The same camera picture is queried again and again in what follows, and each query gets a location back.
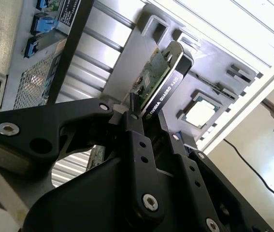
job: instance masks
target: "silver screw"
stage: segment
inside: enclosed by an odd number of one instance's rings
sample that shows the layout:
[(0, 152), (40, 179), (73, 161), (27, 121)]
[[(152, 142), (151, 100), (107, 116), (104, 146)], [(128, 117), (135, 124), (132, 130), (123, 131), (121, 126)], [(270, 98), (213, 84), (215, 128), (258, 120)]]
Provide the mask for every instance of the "silver screw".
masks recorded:
[(131, 114), (130, 116), (134, 119), (138, 119), (138, 116), (136, 116), (135, 114)]
[(212, 219), (207, 218), (206, 219), (206, 225), (210, 229), (211, 232), (219, 232), (219, 227)]
[(172, 137), (173, 137), (176, 141), (180, 141), (179, 137), (177, 137), (176, 134), (173, 134)]
[(100, 106), (100, 108), (103, 109), (103, 110), (109, 110), (109, 107), (106, 106), (105, 104), (100, 104), (99, 106)]
[(6, 135), (6, 136), (12, 136), (19, 134), (20, 128), (13, 123), (10, 122), (3, 122), (0, 123), (0, 134)]
[(205, 160), (205, 157), (202, 153), (198, 152), (197, 155), (199, 156), (200, 159)]
[(144, 206), (150, 211), (156, 211), (158, 209), (158, 202), (151, 194), (145, 194), (142, 197)]

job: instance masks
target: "black cable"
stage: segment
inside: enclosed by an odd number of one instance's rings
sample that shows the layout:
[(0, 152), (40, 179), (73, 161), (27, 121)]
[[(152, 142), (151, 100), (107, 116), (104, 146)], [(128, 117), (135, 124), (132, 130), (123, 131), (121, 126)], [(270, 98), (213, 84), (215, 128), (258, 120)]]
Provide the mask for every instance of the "black cable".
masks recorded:
[(243, 160), (244, 163), (247, 164), (247, 166), (259, 177), (259, 179), (263, 182), (263, 184), (265, 185), (265, 187), (274, 194), (274, 190), (272, 188), (270, 188), (267, 184), (267, 182), (262, 178), (262, 176), (243, 158), (243, 156), (240, 154), (240, 152), (238, 151), (238, 149), (235, 147), (235, 145), (233, 145), (231, 142), (229, 142), (228, 140), (224, 139), (224, 141), (226, 143), (228, 143), (234, 150), (235, 152), (238, 154), (238, 156)]

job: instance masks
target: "metal grille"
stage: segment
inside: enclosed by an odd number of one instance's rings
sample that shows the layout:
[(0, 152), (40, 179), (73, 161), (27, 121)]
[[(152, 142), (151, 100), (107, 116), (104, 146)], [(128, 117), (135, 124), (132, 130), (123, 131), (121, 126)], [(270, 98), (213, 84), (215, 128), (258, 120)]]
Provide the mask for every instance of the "metal grille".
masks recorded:
[(52, 184), (58, 187), (86, 171), (91, 151), (72, 154), (57, 161), (52, 169)]
[(40, 105), (43, 87), (53, 55), (47, 56), (22, 74), (19, 89), (14, 102), (14, 109), (22, 109)]

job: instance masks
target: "bolt hole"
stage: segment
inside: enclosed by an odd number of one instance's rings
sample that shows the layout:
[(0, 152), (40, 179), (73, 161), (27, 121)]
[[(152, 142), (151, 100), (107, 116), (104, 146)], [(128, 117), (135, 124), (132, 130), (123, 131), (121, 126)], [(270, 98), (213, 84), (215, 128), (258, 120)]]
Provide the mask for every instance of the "bolt hole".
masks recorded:
[(141, 160), (143, 163), (148, 163), (148, 159), (144, 156), (141, 156)]
[(133, 119), (138, 119), (139, 117), (138, 116), (136, 116), (135, 114), (131, 114), (130, 115)]
[(151, 198), (148, 198), (148, 199), (147, 199), (147, 202), (148, 202), (151, 206), (153, 206), (153, 205), (155, 204), (155, 202), (154, 202), (153, 199), (151, 199)]
[(143, 148), (146, 148), (146, 145), (142, 142), (139, 142), (140, 146), (143, 147)]
[(7, 132), (12, 132), (14, 130), (11, 126), (4, 126), (3, 129)]
[(253, 232), (261, 232), (261, 230), (258, 229), (256, 226), (252, 226), (252, 230)]
[(30, 144), (30, 148), (38, 154), (46, 154), (52, 150), (52, 144), (46, 139), (36, 138)]
[(195, 181), (195, 185), (199, 188), (201, 187), (201, 184), (197, 180)]
[(107, 105), (105, 105), (105, 104), (100, 103), (99, 106), (103, 110), (109, 110), (109, 107)]
[(216, 225), (214, 223), (210, 223), (210, 226), (212, 227), (212, 229), (216, 230)]

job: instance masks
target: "black metal arm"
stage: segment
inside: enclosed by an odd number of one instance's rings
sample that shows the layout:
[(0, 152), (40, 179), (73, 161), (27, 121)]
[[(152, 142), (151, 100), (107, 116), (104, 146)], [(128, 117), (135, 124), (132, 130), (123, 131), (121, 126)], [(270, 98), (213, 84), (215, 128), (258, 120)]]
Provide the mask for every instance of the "black metal arm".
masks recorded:
[[(163, 112), (143, 125), (89, 99), (1, 112), (5, 122), (0, 203), (23, 232), (273, 231), (206, 155), (168, 132)], [(105, 162), (54, 189), (54, 163), (93, 145), (106, 147)]]

